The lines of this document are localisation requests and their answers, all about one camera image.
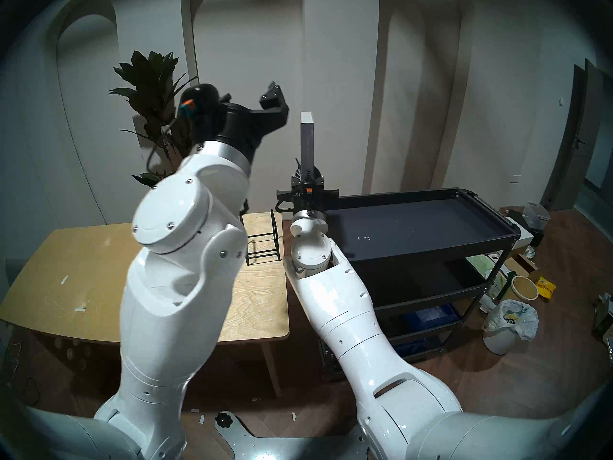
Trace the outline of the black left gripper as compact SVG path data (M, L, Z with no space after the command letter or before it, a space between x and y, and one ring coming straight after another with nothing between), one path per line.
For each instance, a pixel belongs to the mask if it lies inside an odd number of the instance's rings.
M196 145L218 141L238 150L249 162L262 139L286 125L289 107L284 104L280 86L271 81L259 98L262 110L250 110L232 103L221 103L196 114Z

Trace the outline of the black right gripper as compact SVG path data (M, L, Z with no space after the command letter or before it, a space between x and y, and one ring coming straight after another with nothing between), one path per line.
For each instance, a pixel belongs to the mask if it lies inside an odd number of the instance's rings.
M328 202L339 198L340 191L325 189L323 176L316 166L313 167L313 178L316 179L309 177L306 180L300 180L302 166L298 159L295 161L297 168L291 177L291 190L277 190L275 211L298 213L306 210L324 213Z

